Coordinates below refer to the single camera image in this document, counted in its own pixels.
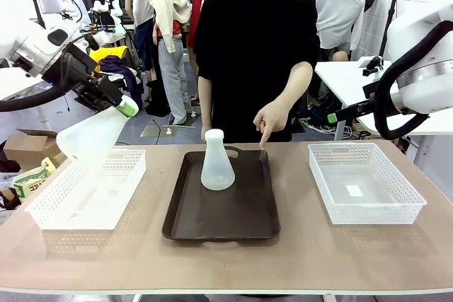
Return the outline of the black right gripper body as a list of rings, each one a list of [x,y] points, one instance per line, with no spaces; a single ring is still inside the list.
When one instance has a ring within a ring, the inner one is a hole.
[[[380,84],[380,81],[373,81],[362,87],[365,98],[367,99],[365,106],[362,108],[362,112],[370,113],[370,112],[376,112],[379,110],[379,106],[377,105],[377,102],[375,99],[375,97],[376,97],[375,93],[379,87],[379,84]]]

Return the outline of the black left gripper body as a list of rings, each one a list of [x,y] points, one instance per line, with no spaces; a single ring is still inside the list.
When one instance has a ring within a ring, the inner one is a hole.
[[[78,83],[72,90],[75,101],[87,108],[117,107],[122,102],[122,91],[107,75]]]

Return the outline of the translucent conical flask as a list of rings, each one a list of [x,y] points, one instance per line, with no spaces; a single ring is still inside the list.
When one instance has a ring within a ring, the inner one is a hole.
[[[80,162],[107,157],[131,117],[109,117],[105,110],[57,134],[57,145],[66,157]]]
[[[211,129],[206,132],[205,138],[201,183],[209,190],[225,190],[233,185],[236,176],[224,148],[224,133],[220,129]]]

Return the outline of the person's right forearm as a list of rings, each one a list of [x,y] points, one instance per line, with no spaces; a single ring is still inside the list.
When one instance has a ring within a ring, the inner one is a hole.
[[[203,77],[198,79],[198,95],[200,101],[202,128],[212,128],[212,82]]]

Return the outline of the person's left forearm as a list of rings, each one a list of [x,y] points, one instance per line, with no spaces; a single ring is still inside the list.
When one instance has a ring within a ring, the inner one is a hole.
[[[304,95],[311,83],[312,75],[313,67],[308,62],[300,62],[292,67],[285,89],[278,97],[287,111],[290,111]]]

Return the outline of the person's left hand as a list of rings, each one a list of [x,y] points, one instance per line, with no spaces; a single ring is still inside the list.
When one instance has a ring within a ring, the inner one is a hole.
[[[253,123],[256,130],[261,133],[259,143],[261,149],[265,147],[272,133],[285,128],[293,105],[294,103],[278,97],[258,111]]]

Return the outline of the white side table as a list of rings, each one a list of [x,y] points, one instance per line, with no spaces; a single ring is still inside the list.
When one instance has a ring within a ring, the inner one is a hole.
[[[365,100],[362,87],[373,81],[371,76],[362,75],[362,69],[357,67],[357,62],[318,62],[315,72],[341,101],[343,107]],[[413,115],[396,115],[388,118],[387,124],[389,129],[395,129],[412,117]],[[372,114],[361,116],[358,121],[368,132],[379,135]],[[345,123],[340,123],[335,132],[335,141],[343,138],[344,126]],[[453,135],[453,108],[430,114],[428,120],[409,134],[409,136],[438,135]]]

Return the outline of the dark purple clothes pile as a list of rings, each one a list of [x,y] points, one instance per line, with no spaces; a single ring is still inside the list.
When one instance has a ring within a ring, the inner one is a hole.
[[[122,82],[120,88],[127,91],[130,97],[137,104],[139,110],[143,109],[142,94],[144,88],[142,81],[137,78],[136,73],[127,64],[125,58],[115,55],[108,55],[98,62],[102,74],[108,76],[109,80],[116,85]]]

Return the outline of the yellow cloth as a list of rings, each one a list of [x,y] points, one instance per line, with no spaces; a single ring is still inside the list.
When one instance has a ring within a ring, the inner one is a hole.
[[[110,55],[126,60],[130,55],[130,50],[127,46],[120,46],[100,47],[98,50],[91,50],[89,52],[90,58],[92,58],[97,63]]]

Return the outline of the white perforated basket with label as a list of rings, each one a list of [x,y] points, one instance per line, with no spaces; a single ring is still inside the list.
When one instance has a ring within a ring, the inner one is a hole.
[[[427,204],[375,143],[310,144],[308,150],[334,225],[411,225]]]

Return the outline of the mannequin with beige jacket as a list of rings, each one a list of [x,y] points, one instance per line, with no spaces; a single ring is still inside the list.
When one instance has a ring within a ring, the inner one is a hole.
[[[184,25],[190,20],[191,5],[188,0],[149,0],[155,11],[153,41],[159,54],[167,101],[174,125],[182,125],[193,113],[183,70]]]

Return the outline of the black tripod stand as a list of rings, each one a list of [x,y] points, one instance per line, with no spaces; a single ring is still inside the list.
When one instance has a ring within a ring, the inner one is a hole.
[[[386,25],[384,28],[383,37],[382,37],[381,45],[379,48],[380,57],[383,57],[384,53],[385,53],[385,48],[386,48],[387,39],[388,39],[388,30],[389,30],[389,26],[393,20],[394,14],[396,12],[396,3],[397,3],[397,0],[391,0],[391,5],[390,5],[390,8],[387,13]]]

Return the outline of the brown cardboard box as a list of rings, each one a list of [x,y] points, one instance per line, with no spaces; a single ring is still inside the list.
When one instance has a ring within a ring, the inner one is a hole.
[[[49,158],[57,168],[67,157],[61,152],[56,142],[57,133],[50,130],[17,129],[4,146],[7,159],[15,161],[25,172],[41,166]]]

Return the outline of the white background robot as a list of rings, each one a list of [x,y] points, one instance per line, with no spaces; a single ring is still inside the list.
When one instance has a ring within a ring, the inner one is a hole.
[[[91,9],[92,23],[98,30],[110,33],[122,30],[121,18],[123,15],[120,0],[95,0]]]

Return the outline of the white perforated basket without label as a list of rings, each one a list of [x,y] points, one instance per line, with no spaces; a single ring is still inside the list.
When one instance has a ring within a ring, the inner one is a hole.
[[[114,149],[95,168],[72,162],[25,210],[42,230],[111,231],[146,169],[145,150]]]

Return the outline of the mannequin with white shirt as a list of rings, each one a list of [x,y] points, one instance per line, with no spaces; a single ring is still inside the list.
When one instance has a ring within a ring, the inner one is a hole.
[[[357,49],[362,32],[365,0],[316,0],[317,34],[322,62],[333,60],[337,52]]]

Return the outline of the mannequin with white tank top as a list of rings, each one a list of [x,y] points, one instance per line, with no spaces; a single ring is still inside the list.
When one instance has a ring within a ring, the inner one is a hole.
[[[153,65],[154,8],[149,0],[125,0],[125,9],[134,24],[137,51],[143,63],[147,81],[155,77]]]

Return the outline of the person in black t-shirt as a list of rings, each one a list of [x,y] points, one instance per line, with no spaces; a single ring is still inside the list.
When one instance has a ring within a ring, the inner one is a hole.
[[[195,56],[198,76],[212,82],[212,129],[222,130],[226,143],[259,144],[253,123],[258,111],[283,92],[294,65],[308,62],[314,72],[316,21],[316,0],[205,1]],[[291,140],[298,101],[285,128],[268,142]]]

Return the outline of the mannequin with red clothing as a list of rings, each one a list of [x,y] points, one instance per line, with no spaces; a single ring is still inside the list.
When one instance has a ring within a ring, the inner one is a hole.
[[[191,14],[189,21],[185,24],[185,28],[183,29],[183,46],[187,48],[189,55],[189,63],[195,75],[196,85],[198,85],[199,66],[197,65],[196,56],[194,52],[194,39],[198,21],[200,18],[202,0],[187,0],[187,1],[191,5]]]

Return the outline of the dark brown plastic tray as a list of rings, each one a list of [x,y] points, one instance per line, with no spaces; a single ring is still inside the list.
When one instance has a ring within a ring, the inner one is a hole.
[[[280,233],[280,219],[268,154],[242,150],[230,159],[236,179],[225,190],[201,183],[202,151],[187,152],[161,229],[175,241],[239,242],[267,240]]]

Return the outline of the grey mannequin base plate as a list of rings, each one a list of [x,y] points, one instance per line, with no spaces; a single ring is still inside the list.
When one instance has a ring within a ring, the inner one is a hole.
[[[174,137],[178,131],[177,127],[173,126],[159,126],[159,125],[147,125],[140,134],[141,138],[163,138],[163,137]]]

